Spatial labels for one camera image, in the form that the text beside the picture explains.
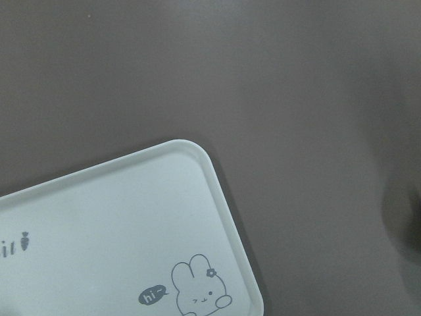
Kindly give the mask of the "cream rabbit tray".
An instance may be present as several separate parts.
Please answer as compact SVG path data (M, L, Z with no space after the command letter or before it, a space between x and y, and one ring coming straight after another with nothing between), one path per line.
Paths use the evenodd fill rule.
M207 152L171 140L1 198L2 315L262 315Z

